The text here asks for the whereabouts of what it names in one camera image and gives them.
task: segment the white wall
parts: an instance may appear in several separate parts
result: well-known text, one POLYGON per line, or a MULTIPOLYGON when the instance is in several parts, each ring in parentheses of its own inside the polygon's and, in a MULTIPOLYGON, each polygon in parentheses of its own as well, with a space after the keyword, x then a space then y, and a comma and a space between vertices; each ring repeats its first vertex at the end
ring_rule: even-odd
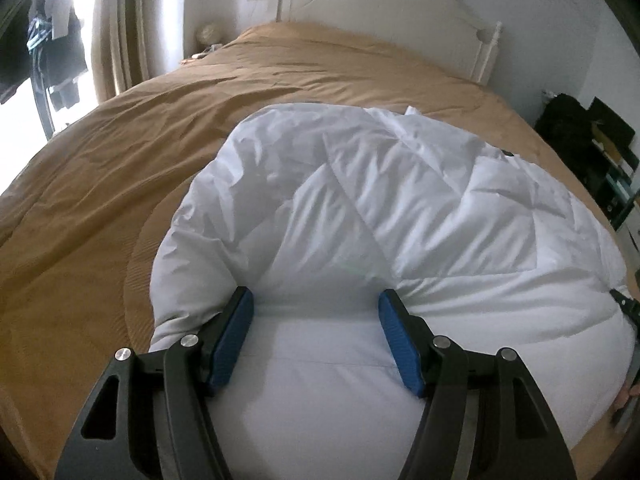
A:
POLYGON ((146 55, 152 77, 171 72, 184 57, 185 0, 143 0, 146 55))
MULTIPOLYGON (((578 94, 590 64, 602 0, 463 1, 487 22, 504 23, 489 86, 527 121, 532 123, 542 111, 542 89, 578 94)), ((230 34, 251 25, 247 16, 254 5, 236 0, 238 20, 230 34)))
POLYGON ((578 101, 589 107, 595 96, 636 131, 631 149, 640 156, 640 57, 606 6, 578 101))

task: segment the bed sheet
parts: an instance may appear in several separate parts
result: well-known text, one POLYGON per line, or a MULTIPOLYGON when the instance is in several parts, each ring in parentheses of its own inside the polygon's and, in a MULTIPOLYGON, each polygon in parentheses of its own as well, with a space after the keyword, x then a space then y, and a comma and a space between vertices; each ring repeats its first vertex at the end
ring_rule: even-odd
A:
POLYGON ((114 350, 148 349, 152 261, 191 179, 239 121, 286 102, 414 106, 538 164, 608 225, 487 89, 371 38, 301 23, 252 28, 72 124, 0 197, 0 426, 41 478, 114 350))
POLYGON ((420 115, 271 105, 174 215, 151 273, 151 349, 249 287, 254 323, 208 403, 232 476, 388 480, 423 404, 385 341, 382 290, 462 348, 515 349, 573 447, 631 361, 634 328, 609 293, 628 294, 625 277, 593 214, 517 155, 420 115))

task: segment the white headboard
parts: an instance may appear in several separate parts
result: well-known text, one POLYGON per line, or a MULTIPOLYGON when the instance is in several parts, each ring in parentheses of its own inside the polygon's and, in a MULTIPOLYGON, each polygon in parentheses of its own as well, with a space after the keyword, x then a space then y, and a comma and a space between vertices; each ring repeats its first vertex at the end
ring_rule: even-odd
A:
POLYGON ((480 84, 488 82, 498 54, 502 24, 488 30, 459 0, 270 1, 265 21, 324 23, 369 34, 480 84))

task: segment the white comforter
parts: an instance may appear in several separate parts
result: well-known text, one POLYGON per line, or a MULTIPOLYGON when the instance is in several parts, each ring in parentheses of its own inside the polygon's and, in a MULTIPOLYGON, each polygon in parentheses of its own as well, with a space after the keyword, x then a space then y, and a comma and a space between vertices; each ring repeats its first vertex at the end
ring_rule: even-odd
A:
POLYGON ((536 165, 445 123, 264 108, 191 184, 154 262, 152 350, 246 285, 256 316, 210 402, 236 478, 396 478, 422 402, 377 318, 394 288, 465 349, 515 348, 569 446, 622 385, 634 330, 606 229, 536 165))

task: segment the blue rubber pad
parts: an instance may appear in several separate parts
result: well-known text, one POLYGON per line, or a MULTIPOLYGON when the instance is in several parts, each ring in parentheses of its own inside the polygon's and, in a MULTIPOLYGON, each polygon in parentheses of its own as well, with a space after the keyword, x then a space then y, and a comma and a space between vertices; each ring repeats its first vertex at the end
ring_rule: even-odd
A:
POLYGON ((404 386, 415 396, 423 397, 426 384, 422 378, 420 354, 386 292, 378 298, 378 316, 404 386))
POLYGON ((211 355, 212 366, 209 380, 210 388, 217 391, 231 379, 244 338, 254 318, 254 295, 247 290, 240 299, 238 307, 229 319, 225 331, 211 355))

